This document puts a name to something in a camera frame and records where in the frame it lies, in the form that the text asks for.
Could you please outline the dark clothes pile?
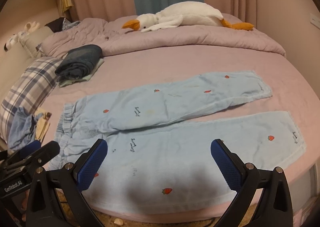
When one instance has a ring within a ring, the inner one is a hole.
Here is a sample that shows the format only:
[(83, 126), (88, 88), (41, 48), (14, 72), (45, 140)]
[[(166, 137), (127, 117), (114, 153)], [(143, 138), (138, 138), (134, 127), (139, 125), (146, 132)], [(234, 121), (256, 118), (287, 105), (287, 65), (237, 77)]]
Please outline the dark clothes pile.
[(58, 19), (55, 19), (45, 24), (45, 26), (49, 27), (53, 33), (57, 33), (57, 32), (66, 31), (70, 28), (73, 28), (78, 24), (80, 24), (80, 22), (81, 21), (70, 22), (67, 18), (60, 17)]

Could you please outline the wooden shelf unit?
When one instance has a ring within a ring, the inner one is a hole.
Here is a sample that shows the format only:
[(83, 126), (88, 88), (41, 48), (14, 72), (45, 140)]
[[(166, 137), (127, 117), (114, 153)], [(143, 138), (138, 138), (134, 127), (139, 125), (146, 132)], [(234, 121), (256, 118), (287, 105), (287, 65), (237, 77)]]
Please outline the wooden shelf unit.
[(63, 16), (59, 0), (7, 0), (1, 10), (1, 44), (28, 22), (41, 25)]

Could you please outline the blue crumpled cloth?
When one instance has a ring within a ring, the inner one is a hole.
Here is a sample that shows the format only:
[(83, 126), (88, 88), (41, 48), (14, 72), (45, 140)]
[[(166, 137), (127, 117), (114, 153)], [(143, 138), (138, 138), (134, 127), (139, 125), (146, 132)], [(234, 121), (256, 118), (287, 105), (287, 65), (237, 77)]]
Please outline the blue crumpled cloth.
[(8, 137), (8, 147), (17, 151), (35, 140), (37, 117), (19, 107), (14, 115)]

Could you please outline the folded dark blue jeans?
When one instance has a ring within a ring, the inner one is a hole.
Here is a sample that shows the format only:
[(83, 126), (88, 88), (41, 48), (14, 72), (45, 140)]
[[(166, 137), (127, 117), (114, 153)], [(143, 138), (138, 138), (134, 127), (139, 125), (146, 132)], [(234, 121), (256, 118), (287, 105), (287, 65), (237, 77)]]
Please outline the folded dark blue jeans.
[(85, 45), (70, 50), (55, 70), (64, 79), (78, 79), (88, 76), (103, 56), (101, 47)]

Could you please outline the beige pillow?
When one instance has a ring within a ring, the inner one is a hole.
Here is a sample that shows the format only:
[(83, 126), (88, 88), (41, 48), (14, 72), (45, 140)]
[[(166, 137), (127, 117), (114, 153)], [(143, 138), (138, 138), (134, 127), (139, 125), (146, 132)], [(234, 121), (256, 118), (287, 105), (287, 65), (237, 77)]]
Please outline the beige pillow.
[(53, 34), (54, 32), (49, 27), (44, 26), (25, 36), (20, 43), (30, 57), (37, 59), (42, 55), (39, 50), (40, 44)]

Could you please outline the white goose plush toy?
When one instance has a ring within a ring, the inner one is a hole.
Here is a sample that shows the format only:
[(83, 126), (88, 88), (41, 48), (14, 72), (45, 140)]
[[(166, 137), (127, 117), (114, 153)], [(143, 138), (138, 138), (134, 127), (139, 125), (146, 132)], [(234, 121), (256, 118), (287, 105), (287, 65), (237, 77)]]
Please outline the white goose plush toy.
[(180, 26), (219, 26), (231, 29), (251, 31), (253, 24), (240, 22), (231, 24), (214, 7), (197, 1), (175, 3), (155, 14), (142, 14), (122, 25), (123, 29), (132, 29), (142, 33)]

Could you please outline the blue plaid pillow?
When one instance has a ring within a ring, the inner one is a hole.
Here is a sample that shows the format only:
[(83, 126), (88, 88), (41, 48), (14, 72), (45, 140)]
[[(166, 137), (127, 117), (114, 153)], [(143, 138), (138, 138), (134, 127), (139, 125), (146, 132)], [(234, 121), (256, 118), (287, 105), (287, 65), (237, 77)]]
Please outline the blue plaid pillow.
[(8, 142), (14, 115), (19, 107), (34, 113), (55, 88), (55, 70), (61, 59), (41, 57), (31, 63), (1, 102), (1, 138)]

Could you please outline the yellow patterned cloth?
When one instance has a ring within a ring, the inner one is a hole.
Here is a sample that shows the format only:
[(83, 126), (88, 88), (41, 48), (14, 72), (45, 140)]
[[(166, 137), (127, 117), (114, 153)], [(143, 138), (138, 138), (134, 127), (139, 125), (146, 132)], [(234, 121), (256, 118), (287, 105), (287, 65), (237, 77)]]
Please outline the yellow patterned cloth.
[(50, 127), (50, 118), (52, 114), (47, 112), (43, 108), (38, 108), (34, 114), (37, 119), (36, 128), (35, 128), (35, 140), (43, 142), (46, 133)]

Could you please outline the pink quilted comforter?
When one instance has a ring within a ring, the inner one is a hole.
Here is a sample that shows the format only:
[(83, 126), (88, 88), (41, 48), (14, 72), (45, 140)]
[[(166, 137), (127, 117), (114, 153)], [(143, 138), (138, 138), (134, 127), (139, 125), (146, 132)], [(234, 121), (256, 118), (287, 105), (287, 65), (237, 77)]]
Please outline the pink quilted comforter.
[(90, 44), (100, 46), (105, 57), (158, 47), (183, 45), (235, 47), (286, 55), (279, 43), (257, 29), (243, 31), (194, 25), (141, 33), (131, 29), (122, 29), (122, 25), (129, 20), (131, 16), (125, 16), (112, 22), (98, 18), (86, 18), (77, 26), (45, 38), (41, 47), (45, 56), (57, 58), (63, 58), (72, 49)]

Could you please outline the light blue strawberry pants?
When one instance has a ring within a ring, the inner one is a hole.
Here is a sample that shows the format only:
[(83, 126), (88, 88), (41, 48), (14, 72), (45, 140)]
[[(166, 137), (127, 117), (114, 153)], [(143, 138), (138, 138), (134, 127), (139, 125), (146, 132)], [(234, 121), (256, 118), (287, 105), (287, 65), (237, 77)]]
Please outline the light blue strawberry pants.
[(288, 167), (306, 144), (286, 111), (199, 117), (271, 96), (271, 88), (252, 71), (211, 72), (86, 96), (65, 105), (54, 137), (60, 153), (49, 168), (74, 163), (104, 139), (107, 157), (84, 192), (93, 207), (159, 214), (219, 205), (234, 192), (210, 154), (214, 139), (265, 170)]

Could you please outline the white wall socket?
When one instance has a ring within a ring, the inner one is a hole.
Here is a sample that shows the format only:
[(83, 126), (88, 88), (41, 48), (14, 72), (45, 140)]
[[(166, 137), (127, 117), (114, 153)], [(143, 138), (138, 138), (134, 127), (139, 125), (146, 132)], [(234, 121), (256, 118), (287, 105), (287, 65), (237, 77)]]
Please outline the white wall socket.
[(320, 18), (310, 13), (310, 23), (320, 29)]

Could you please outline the small white plush toy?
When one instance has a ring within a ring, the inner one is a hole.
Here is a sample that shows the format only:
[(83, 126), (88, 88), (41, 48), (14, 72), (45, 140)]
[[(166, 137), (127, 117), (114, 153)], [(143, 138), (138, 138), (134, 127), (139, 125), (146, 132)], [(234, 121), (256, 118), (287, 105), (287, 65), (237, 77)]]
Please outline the small white plush toy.
[(25, 38), (30, 33), (33, 33), (34, 31), (39, 29), (39, 27), (40, 27), (40, 23), (36, 21), (26, 23), (24, 26), (24, 29), (22, 29), (16, 34), (13, 34), (8, 38), (8, 40), (4, 45), (4, 51), (7, 52), (8, 50), (10, 50), (12, 46), (20, 42), (23, 38)]

